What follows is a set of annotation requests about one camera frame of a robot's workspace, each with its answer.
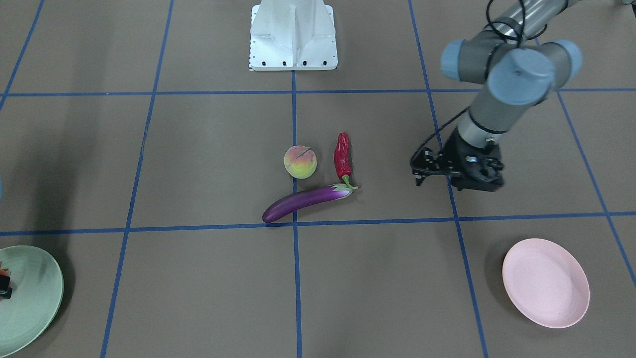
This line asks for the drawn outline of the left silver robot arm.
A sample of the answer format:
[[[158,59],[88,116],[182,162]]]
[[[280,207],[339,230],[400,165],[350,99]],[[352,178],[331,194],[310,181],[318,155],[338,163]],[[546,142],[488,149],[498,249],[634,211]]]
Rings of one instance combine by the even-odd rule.
[[[452,41],[440,58],[443,75],[481,89],[448,123],[457,123],[441,149],[424,140],[409,160],[417,186],[444,176],[457,190],[495,192],[504,185],[500,143],[524,113],[571,82],[582,52],[559,39],[532,45],[574,0],[519,0],[501,16],[485,10],[486,26],[471,39]]]

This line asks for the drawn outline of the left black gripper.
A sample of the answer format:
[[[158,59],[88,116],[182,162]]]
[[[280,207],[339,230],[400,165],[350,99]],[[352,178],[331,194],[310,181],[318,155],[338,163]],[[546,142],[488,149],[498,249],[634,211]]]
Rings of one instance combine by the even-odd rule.
[[[486,147],[473,147],[455,129],[443,149],[434,152],[427,141],[410,158],[415,185],[421,186],[429,176],[445,176],[458,190],[470,189],[495,192],[505,184],[504,163],[499,144],[487,140]]]

